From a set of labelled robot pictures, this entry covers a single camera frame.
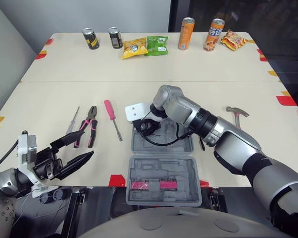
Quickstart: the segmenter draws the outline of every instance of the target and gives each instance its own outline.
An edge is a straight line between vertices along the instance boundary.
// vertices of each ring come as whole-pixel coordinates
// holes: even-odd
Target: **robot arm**
[[[62,160],[57,158],[56,154],[61,147],[73,143],[82,134],[81,131],[67,134],[52,142],[51,148],[48,147],[38,153],[35,135],[28,135],[25,131],[19,136],[18,169],[11,168],[0,172],[0,238],[7,238],[10,235],[18,197],[28,194],[33,185],[39,185],[45,179],[66,178],[91,158],[93,151],[77,156],[65,166],[62,165]]]
[[[246,175],[274,226],[293,234],[298,230],[298,174],[267,157],[258,142],[246,132],[186,98],[179,87],[163,85],[150,107],[188,127],[214,146],[215,158],[231,173]]]

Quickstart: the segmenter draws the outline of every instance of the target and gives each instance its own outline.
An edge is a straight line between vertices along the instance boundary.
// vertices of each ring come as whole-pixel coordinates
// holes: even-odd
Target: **pink screwdriver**
[[[109,115],[109,118],[114,122],[114,126],[115,126],[115,128],[116,128],[116,131],[117,131],[117,135],[118,135],[118,139],[119,139],[119,141],[123,141],[123,138],[121,137],[121,134],[120,134],[120,132],[119,132],[119,130],[118,130],[118,127],[117,127],[117,124],[116,124],[116,122],[115,122],[116,117],[115,117],[114,109],[113,109],[113,107],[111,106],[110,101],[109,101],[109,100],[105,100],[105,101],[104,101],[104,104],[105,104],[107,113],[108,113],[108,115]]]

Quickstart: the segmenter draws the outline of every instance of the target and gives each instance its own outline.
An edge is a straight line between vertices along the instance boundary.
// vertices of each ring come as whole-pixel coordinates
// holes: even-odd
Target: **tool case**
[[[176,139],[176,123],[163,120],[148,139],[168,143]],[[179,126],[179,136],[187,129]],[[202,203],[192,136],[169,146],[150,144],[133,130],[126,202],[129,205],[197,207]]]

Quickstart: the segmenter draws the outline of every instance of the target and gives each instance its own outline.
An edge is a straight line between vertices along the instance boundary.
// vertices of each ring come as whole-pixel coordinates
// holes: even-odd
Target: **pliers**
[[[94,141],[95,141],[95,138],[96,138],[96,126],[97,126],[97,121],[95,119],[96,115],[97,115],[97,107],[92,106],[89,109],[87,118],[81,122],[81,125],[80,125],[80,128],[79,128],[80,131],[84,131],[85,128],[87,127],[87,125],[90,124],[91,134],[90,134],[90,139],[89,139],[89,142],[88,142],[88,148],[93,147]],[[79,147],[79,141],[80,141],[80,138],[77,141],[75,141],[74,148]]]

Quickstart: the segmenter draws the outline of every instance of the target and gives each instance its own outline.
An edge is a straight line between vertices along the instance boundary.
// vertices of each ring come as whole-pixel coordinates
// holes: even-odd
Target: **green snack bag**
[[[161,56],[168,54],[167,36],[147,36],[147,50],[148,53],[145,56]]]

